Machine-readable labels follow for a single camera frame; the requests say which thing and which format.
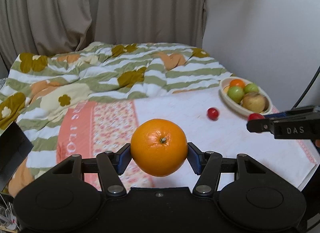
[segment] red cherry tomato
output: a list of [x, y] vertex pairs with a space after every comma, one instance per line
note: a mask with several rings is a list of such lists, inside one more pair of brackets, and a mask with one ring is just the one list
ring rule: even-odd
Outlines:
[[207, 111], [207, 115], [211, 120], [216, 121], [219, 117], [219, 110], [214, 107], [210, 107]]
[[265, 117], [259, 113], [252, 113], [248, 116], [248, 121], [254, 120], [254, 119], [265, 119]]

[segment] white wall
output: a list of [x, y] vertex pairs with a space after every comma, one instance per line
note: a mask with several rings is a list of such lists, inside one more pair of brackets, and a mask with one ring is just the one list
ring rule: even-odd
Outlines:
[[[320, 0], [206, 0], [203, 48], [290, 109], [320, 65]], [[320, 105], [320, 77], [300, 104]]]

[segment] green apple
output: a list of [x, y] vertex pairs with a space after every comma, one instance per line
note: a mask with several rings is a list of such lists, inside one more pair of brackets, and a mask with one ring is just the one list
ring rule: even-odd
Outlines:
[[247, 94], [249, 92], [259, 92], [259, 88], [256, 84], [250, 83], [244, 87], [244, 93]]
[[244, 96], [244, 91], [241, 87], [239, 86], [232, 86], [229, 88], [227, 95], [237, 104], [241, 102]]

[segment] blue gripper pad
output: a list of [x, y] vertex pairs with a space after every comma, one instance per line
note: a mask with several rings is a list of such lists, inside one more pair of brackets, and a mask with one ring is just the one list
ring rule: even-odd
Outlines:
[[280, 117], [286, 117], [286, 113], [285, 112], [281, 112], [281, 113], [276, 113], [276, 114], [271, 114], [271, 115], [265, 115], [265, 118], [280, 118]]
[[131, 153], [130, 153], [130, 146], [126, 148], [123, 153], [119, 155], [119, 161], [116, 168], [116, 172], [118, 175], [122, 175], [125, 171], [125, 169], [128, 167], [130, 161], [132, 159]]
[[188, 144], [188, 156], [187, 160], [189, 164], [191, 165], [191, 168], [193, 169], [193, 172], [196, 175], [201, 175], [201, 164], [200, 164], [200, 158], [199, 155], [195, 152], [195, 150], [190, 147]]

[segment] cherry tomato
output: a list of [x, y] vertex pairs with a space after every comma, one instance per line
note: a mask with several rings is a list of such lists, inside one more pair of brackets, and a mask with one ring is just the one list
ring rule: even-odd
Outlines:
[[245, 83], [241, 79], [236, 78], [230, 82], [230, 87], [232, 87], [232, 86], [239, 86], [241, 88], [244, 88]]
[[219, 110], [214, 107], [210, 107], [207, 111], [207, 115], [211, 120], [216, 121], [219, 117]]
[[254, 120], [254, 119], [265, 119], [265, 117], [259, 113], [252, 113], [248, 116], [248, 121]]

